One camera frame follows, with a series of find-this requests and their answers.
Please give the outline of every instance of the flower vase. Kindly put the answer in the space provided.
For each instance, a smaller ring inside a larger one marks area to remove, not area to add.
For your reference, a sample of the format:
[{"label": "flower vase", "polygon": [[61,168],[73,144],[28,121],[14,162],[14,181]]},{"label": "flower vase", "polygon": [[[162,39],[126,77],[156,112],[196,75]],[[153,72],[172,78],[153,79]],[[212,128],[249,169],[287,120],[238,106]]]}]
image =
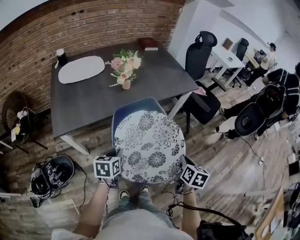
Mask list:
[{"label": "flower vase", "polygon": [[126,81],[122,84],[122,88],[123,88],[124,90],[130,89],[130,83],[131,83],[130,80],[126,80]]}]

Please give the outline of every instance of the white placemat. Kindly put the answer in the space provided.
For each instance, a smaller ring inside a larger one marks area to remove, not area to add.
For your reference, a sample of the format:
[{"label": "white placemat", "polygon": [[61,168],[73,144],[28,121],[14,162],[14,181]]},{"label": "white placemat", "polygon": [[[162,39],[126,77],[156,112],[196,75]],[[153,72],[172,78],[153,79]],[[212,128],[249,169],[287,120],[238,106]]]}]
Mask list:
[{"label": "white placemat", "polygon": [[123,149],[122,177],[135,182],[160,183],[180,171],[186,154],[183,133],[166,115],[138,111],[126,117],[115,132],[114,144]]},{"label": "white placemat", "polygon": [[104,68],[105,64],[100,57],[80,58],[63,66],[58,73],[58,79],[63,84],[75,83],[96,76]]}]

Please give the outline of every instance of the hand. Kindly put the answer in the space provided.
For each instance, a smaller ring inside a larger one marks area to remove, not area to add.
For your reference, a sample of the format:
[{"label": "hand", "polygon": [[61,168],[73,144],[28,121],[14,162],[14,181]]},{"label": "hand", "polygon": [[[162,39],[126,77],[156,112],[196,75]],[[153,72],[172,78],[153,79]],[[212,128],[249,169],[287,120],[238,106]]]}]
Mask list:
[{"label": "hand", "polygon": [[189,185],[187,185],[187,184],[184,184],[184,186],[183,186],[183,193],[185,194],[185,193],[189,193],[189,192],[191,192],[191,191],[193,191],[194,190],[194,188],[193,187],[190,187]]}]

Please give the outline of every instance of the person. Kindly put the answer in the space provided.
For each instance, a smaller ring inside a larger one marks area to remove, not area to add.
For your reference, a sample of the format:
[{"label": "person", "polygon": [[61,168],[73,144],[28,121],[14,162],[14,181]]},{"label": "person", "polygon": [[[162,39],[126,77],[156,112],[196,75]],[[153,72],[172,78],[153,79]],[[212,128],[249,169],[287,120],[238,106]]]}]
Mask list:
[{"label": "person", "polygon": [[[153,205],[150,188],[143,186],[138,198],[138,207],[130,202],[128,191],[120,192],[120,205],[113,209],[105,218],[99,231],[106,205],[109,187],[99,184],[91,201],[79,218],[78,225],[73,232],[64,229],[54,230],[52,240],[196,240],[196,230],[200,225],[198,211],[183,209],[182,231],[176,229],[169,217]],[[183,202],[190,206],[197,206],[195,193],[184,195]]]},{"label": "person", "polygon": [[268,72],[268,70],[276,64],[275,52],[276,52],[276,45],[274,43],[270,43],[270,52],[265,57],[261,56],[262,62],[260,64],[259,68],[255,69],[253,71],[253,74],[250,76],[250,78],[245,81],[245,83],[248,87],[250,87],[251,84],[257,78],[263,77]]},{"label": "person", "polygon": [[[286,119],[289,115],[295,114],[299,101],[299,81],[300,81],[300,62],[295,67],[295,74],[290,74],[284,69],[277,69],[274,72],[269,73],[262,79],[264,85],[268,85],[271,82],[278,82],[286,87],[286,101],[283,106],[283,112],[281,113],[280,120]],[[224,119],[229,119],[233,116],[239,115],[239,113],[255,98],[257,94],[253,95],[250,99],[238,103],[230,109],[224,109],[220,107],[220,113]],[[258,139],[265,130],[271,126],[262,125],[255,133],[255,139]],[[223,133],[225,138],[234,139],[240,135],[235,129],[229,130]]]}]

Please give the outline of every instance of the black pants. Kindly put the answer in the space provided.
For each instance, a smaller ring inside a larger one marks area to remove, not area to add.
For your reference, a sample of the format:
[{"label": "black pants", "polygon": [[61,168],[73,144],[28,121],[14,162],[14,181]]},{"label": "black pants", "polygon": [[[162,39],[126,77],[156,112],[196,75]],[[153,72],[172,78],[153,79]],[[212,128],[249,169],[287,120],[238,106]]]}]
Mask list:
[{"label": "black pants", "polygon": [[248,87],[259,77],[263,77],[268,70],[263,69],[261,66],[258,69],[253,71],[253,74],[249,77],[249,79],[245,82]]},{"label": "black pants", "polygon": [[[228,119],[231,118],[233,116],[237,116],[239,115],[239,113],[249,104],[252,102],[253,98],[255,98],[256,94],[253,95],[251,98],[249,98],[248,100],[238,103],[234,106],[232,106],[229,109],[224,109],[224,116]],[[257,130],[257,134],[260,136],[264,133],[265,130],[267,130],[269,127],[262,125],[258,130]],[[234,139],[236,137],[240,137],[240,135],[236,132],[235,129],[229,130],[228,131],[228,138],[230,139]]]}]

